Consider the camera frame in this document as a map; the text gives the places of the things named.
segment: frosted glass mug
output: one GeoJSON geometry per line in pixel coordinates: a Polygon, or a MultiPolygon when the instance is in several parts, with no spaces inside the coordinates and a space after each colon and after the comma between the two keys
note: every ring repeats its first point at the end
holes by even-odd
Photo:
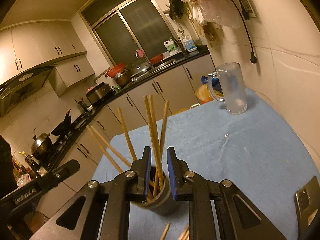
{"type": "Polygon", "coordinates": [[[230,62],[220,65],[208,76],[208,88],[213,98],[226,103],[230,114],[242,114],[248,109],[244,81],[239,63],[230,62]],[[212,78],[219,78],[223,97],[219,98],[213,90],[212,78]]]}

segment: metal screw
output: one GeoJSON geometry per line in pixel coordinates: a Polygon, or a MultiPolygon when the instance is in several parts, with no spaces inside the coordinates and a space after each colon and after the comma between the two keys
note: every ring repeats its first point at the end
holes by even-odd
{"type": "Polygon", "coordinates": [[[97,185],[98,185],[98,182],[95,181],[95,180],[91,180],[91,181],[88,182],[88,187],[89,188],[97,187],[97,185]]]}
{"type": "Polygon", "coordinates": [[[195,173],[193,171],[186,171],[184,175],[186,175],[188,178],[192,178],[195,175],[195,173]]]}
{"type": "Polygon", "coordinates": [[[225,179],[222,181],[222,185],[225,187],[231,187],[232,186],[232,182],[228,179],[225,179]]]}
{"type": "Polygon", "coordinates": [[[135,173],[134,171],[127,171],[127,172],[125,173],[125,176],[128,177],[128,178],[131,178],[131,177],[133,177],[135,174],[136,174],[136,173],[135,173]]]}

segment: table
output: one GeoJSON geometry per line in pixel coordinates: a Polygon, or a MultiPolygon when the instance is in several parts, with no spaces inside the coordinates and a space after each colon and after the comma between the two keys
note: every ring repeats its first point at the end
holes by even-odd
{"type": "MultiPolygon", "coordinates": [[[[164,149],[174,146],[178,159],[205,179],[230,179],[270,219],[288,240],[296,240],[298,222],[294,193],[319,172],[308,151],[286,121],[253,91],[246,89],[248,110],[231,115],[217,101],[168,118],[164,149]]],[[[157,122],[161,133],[162,120],[157,122]]],[[[138,158],[151,146],[148,127],[129,132],[138,158]]],[[[111,140],[125,158],[132,161],[124,135],[111,140]]],[[[128,168],[115,157],[125,171],[128,168]]],[[[162,160],[168,174],[167,158],[162,160]]],[[[93,179],[113,180],[116,169],[102,157],[93,179]]],[[[171,222],[166,239],[178,239],[188,223],[188,203],[179,211],[161,217],[130,206],[130,240],[159,239],[171,222]]]]}

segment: cabinet handle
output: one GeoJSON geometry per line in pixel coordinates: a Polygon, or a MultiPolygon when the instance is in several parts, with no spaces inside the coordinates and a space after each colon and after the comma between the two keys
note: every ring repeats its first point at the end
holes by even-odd
{"type": "Polygon", "coordinates": [[[156,83],[157,83],[158,87],[160,88],[160,91],[163,92],[161,87],[160,87],[160,85],[159,85],[159,83],[158,82],[156,82],[156,83]]]}
{"type": "Polygon", "coordinates": [[[131,105],[131,106],[133,106],[133,104],[131,104],[131,102],[130,102],[130,100],[129,100],[129,98],[127,97],[127,100],[128,100],[128,102],[129,102],[129,104],[131,105]]]}
{"type": "Polygon", "coordinates": [[[152,83],[153,88],[155,89],[155,91],[157,92],[157,94],[159,94],[158,90],[156,90],[155,85],[152,83]]]}
{"type": "Polygon", "coordinates": [[[83,144],[82,144],[82,143],[80,143],[80,146],[81,146],[83,149],[85,149],[85,150],[87,151],[87,153],[88,153],[88,154],[90,154],[90,155],[91,155],[91,153],[88,151],[88,149],[87,149],[86,147],[84,147],[84,146],[83,146],[83,144]]]}
{"type": "Polygon", "coordinates": [[[101,125],[101,127],[102,127],[102,130],[104,130],[103,125],[102,125],[99,121],[97,121],[97,123],[98,123],[98,124],[100,124],[100,125],[101,125]]]}
{"type": "Polygon", "coordinates": [[[86,157],[86,159],[88,158],[87,155],[85,155],[85,153],[79,147],[77,148],[77,150],[81,152],[84,155],[84,157],[86,157]]]}
{"type": "Polygon", "coordinates": [[[186,70],[188,71],[190,79],[193,79],[187,67],[186,67],[186,70]]]}

